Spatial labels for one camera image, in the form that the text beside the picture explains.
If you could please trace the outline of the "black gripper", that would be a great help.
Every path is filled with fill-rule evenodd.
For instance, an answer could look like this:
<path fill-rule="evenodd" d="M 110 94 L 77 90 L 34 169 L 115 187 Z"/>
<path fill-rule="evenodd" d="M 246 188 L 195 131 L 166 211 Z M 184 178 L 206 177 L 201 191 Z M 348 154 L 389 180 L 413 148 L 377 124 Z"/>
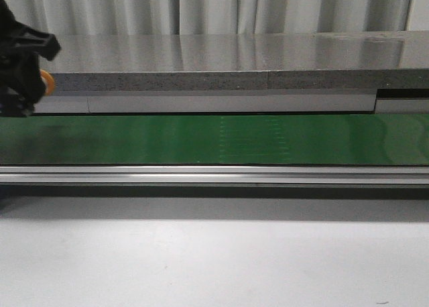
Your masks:
<path fill-rule="evenodd" d="M 29 117 L 44 96 L 40 58 L 52 61 L 61 50 L 54 34 L 16 20 L 1 0 L 1 116 Z"/>

